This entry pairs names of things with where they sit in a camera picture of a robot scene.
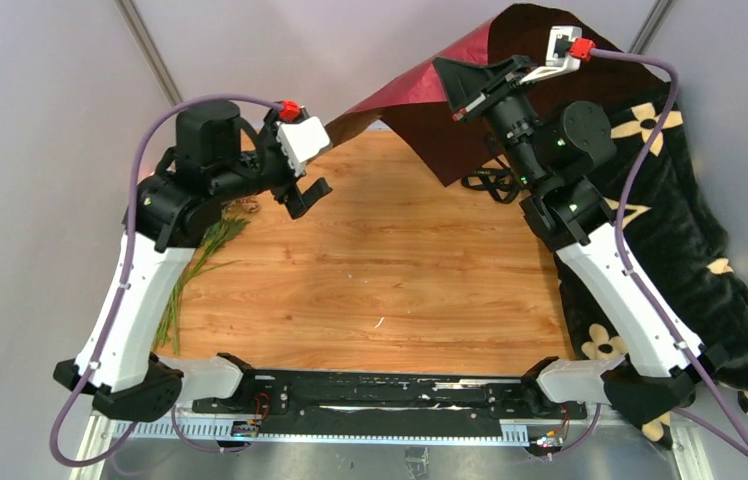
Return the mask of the fake flower bunch with leaves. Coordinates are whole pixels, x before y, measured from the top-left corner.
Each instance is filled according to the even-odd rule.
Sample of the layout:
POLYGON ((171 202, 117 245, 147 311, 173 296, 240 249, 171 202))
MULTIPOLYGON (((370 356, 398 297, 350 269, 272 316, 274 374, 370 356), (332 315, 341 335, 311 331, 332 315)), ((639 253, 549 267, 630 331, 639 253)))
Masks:
POLYGON ((180 354, 179 321, 187 284, 201 274, 232 264, 232 261, 214 264, 212 258, 243 232, 260 209, 260 203, 254 196, 234 200, 224 207, 221 219, 204 234, 197 249, 196 259, 184 269, 174 284, 153 339, 153 350, 171 345, 173 353, 180 354))

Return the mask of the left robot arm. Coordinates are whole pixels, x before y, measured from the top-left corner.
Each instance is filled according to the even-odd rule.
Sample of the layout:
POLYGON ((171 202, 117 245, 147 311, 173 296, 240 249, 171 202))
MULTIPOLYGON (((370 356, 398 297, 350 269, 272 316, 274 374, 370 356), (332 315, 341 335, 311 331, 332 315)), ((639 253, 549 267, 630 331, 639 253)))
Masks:
POLYGON ((151 175, 131 178, 120 256, 100 315, 79 354, 53 373, 110 419, 152 422, 203 399, 233 413, 255 403, 256 386, 237 358, 166 358, 153 347, 177 282, 228 204, 267 192, 298 219, 330 192, 324 179, 298 185, 331 148, 322 121, 294 102, 269 101, 255 128, 241 102, 214 95, 173 107, 174 145, 151 175))

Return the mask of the dark red wrapping paper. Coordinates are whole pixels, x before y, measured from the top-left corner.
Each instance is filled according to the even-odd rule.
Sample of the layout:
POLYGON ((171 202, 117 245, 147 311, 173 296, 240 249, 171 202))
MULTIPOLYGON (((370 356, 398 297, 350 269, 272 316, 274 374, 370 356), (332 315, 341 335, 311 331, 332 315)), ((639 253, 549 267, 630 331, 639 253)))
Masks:
MULTIPOLYGON (((530 3, 515 3, 440 50, 442 57, 486 66, 513 55, 544 60, 549 31, 557 25, 581 28, 601 48, 616 46, 573 13, 530 3)), ((384 122, 448 186, 485 163, 489 156, 483 122, 452 118, 431 59, 396 76, 375 93, 331 120, 326 131, 339 146, 376 120, 384 122)))

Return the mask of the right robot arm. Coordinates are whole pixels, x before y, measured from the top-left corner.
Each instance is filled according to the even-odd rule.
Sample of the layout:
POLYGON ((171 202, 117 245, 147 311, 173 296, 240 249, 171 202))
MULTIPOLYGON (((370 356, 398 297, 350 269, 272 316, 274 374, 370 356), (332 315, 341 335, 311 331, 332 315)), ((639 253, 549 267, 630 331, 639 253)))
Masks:
POLYGON ((589 179, 616 153, 604 110, 576 101, 541 123, 528 100, 535 83, 579 65, 572 57, 541 67, 525 56, 488 66, 433 60, 453 118, 486 123, 527 190, 520 206, 531 231, 587 287, 627 346, 610 359, 542 361, 520 392, 523 408, 542 418, 564 402, 607 404, 646 424, 692 395, 697 361, 719 367, 724 351, 706 346, 638 273, 617 233, 617 211, 589 179))

